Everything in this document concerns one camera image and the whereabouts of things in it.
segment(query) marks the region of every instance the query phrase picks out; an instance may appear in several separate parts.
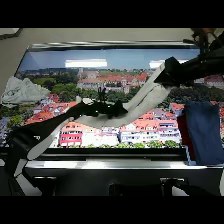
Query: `white cloth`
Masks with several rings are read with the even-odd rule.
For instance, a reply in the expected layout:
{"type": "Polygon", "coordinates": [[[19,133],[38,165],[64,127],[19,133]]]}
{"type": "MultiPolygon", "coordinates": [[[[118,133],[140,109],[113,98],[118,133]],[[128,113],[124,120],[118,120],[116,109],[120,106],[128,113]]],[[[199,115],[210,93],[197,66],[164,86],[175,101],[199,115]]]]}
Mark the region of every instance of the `white cloth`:
{"type": "Polygon", "coordinates": [[[40,85],[32,83],[28,78],[20,80],[10,77],[5,92],[1,97],[1,104],[12,108],[18,104],[35,103],[45,98],[50,91],[40,85]]]}
{"type": "MultiPolygon", "coordinates": [[[[123,104],[123,107],[128,111],[127,114],[112,119],[108,119],[107,115],[104,114],[100,114],[98,117],[84,115],[79,117],[76,121],[94,128],[117,128],[130,124],[149,110],[155,108],[159,103],[163,102],[170,93],[171,87],[165,88],[163,85],[154,82],[164,69],[165,65],[163,63],[138,93],[128,103],[123,104]]],[[[77,98],[76,101],[77,103],[81,102],[81,98],[77,98]]]]}

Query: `display screen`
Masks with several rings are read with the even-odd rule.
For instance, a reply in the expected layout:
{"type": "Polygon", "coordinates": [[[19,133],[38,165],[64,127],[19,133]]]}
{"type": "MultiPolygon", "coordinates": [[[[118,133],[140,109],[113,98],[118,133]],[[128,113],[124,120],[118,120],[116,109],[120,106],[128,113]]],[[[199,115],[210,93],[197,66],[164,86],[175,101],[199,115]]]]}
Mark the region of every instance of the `display screen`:
{"type": "MultiPolygon", "coordinates": [[[[16,77],[41,85],[50,94],[36,103],[1,108],[0,145],[20,126],[65,113],[76,105],[76,96],[97,99],[106,88],[107,101],[126,103],[138,92],[161,62],[169,57],[187,61],[198,49],[103,49],[27,52],[16,77]]],[[[176,88],[156,108],[119,128],[96,129],[76,121],[66,124],[51,148],[162,148],[181,145],[177,117],[189,100],[224,102],[224,81],[214,75],[195,81],[195,87],[176,88]]],[[[220,121],[223,121],[224,110],[220,121]]]]}

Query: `blue cloth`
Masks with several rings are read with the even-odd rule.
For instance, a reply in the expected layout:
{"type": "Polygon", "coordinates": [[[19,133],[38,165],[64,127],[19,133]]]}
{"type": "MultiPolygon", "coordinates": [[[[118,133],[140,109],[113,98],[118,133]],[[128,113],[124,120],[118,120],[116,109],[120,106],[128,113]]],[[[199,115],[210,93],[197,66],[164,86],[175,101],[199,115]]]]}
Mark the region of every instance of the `blue cloth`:
{"type": "Polygon", "coordinates": [[[190,101],[185,105],[185,113],[197,165],[224,163],[219,105],[190,101]]]}

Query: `blue towel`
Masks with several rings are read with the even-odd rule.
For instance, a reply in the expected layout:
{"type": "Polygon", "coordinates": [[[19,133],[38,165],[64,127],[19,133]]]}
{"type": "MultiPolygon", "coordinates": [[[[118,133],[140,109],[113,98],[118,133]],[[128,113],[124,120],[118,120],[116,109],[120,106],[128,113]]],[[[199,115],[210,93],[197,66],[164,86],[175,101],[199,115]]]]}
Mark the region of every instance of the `blue towel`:
{"type": "Polygon", "coordinates": [[[191,101],[185,105],[185,113],[197,165],[224,163],[219,105],[191,101]]]}

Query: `beige wall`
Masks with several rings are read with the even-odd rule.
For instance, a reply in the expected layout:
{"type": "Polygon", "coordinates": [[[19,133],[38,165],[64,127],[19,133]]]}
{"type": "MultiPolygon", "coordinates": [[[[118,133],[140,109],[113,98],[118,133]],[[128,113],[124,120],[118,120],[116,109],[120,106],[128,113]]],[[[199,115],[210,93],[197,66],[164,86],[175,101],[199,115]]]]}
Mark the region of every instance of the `beige wall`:
{"type": "Polygon", "coordinates": [[[100,40],[175,40],[191,38],[190,28],[24,28],[19,37],[0,40],[0,94],[29,44],[100,40]]]}

